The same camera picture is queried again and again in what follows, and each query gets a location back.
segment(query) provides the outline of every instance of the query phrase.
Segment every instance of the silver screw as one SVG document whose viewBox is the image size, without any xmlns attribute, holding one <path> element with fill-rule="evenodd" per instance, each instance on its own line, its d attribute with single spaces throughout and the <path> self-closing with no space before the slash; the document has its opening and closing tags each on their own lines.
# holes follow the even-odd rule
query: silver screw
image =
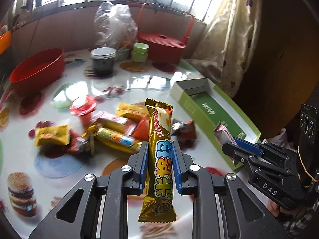
<svg viewBox="0 0 319 239">
<path fill-rule="evenodd" d="M 128 172 L 128 171 L 131 170 L 131 167 L 130 167 L 129 165 L 123 165 L 123 166 L 121 167 L 121 169 L 122 169 L 123 172 Z"/>
<path fill-rule="evenodd" d="M 192 164 L 190 167 L 189 167 L 192 171 L 198 171 L 200 169 L 200 167 L 197 165 L 197 164 Z"/>
<path fill-rule="evenodd" d="M 228 180 L 234 181 L 234 180 L 236 180 L 236 178 L 237 178 L 237 176 L 235 174 L 233 174 L 233 173 L 228 173 L 227 174 L 227 179 Z"/>
<path fill-rule="evenodd" d="M 87 181 L 87 182 L 90 182 L 91 180 L 94 179 L 94 175 L 93 174 L 87 174 L 84 176 L 84 179 Z"/>
</svg>

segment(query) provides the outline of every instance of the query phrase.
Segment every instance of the white jar lid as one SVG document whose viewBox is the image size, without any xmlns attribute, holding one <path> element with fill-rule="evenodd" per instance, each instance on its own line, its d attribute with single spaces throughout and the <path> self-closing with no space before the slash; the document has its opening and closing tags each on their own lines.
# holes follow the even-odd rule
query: white jar lid
<svg viewBox="0 0 319 239">
<path fill-rule="evenodd" d="M 116 56 L 116 49 L 111 47 L 99 47 L 91 51 L 93 59 L 107 59 Z"/>
</svg>

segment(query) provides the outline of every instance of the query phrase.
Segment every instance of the container with dark contents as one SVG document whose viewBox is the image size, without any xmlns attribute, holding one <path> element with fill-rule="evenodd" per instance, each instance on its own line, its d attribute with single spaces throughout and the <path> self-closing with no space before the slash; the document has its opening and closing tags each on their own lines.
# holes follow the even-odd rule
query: container with dark contents
<svg viewBox="0 0 319 239">
<path fill-rule="evenodd" d="M 116 49 L 100 47 L 91 51 L 93 70 L 97 75 L 109 75 L 113 73 Z"/>
</svg>

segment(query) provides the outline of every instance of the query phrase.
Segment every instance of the tiled wall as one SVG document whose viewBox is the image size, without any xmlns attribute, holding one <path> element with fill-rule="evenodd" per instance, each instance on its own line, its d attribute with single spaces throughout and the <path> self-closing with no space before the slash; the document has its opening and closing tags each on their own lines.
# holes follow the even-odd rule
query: tiled wall
<svg viewBox="0 0 319 239">
<path fill-rule="evenodd" d="M 12 35 L 12 42 L 19 61 L 23 61 L 28 56 L 41 50 L 53 47 L 61 47 L 66 52 L 93 47 L 96 41 L 93 19 L 97 8 L 85 7 L 58 12 L 35 20 L 16 30 Z M 139 10 L 140 8 L 137 7 L 130 8 L 135 22 Z M 161 11 L 154 13 L 153 10 L 145 9 L 140 30 L 156 32 L 182 40 L 188 23 L 189 18 Z M 194 22 L 185 49 L 185 58 L 189 58 L 193 53 L 204 28 L 203 23 Z"/>
</svg>

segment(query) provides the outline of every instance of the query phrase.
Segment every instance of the cream patterned curtain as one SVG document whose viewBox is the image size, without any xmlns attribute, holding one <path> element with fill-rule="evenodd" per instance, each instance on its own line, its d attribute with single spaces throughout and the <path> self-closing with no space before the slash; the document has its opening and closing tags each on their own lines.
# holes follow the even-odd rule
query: cream patterned curtain
<svg viewBox="0 0 319 239">
<path fill-rule="evenodd" d="M 251 62 L 262 0 L 222 0 L 192 59 L 188 60 L 231 98 Z"/>
</svg>

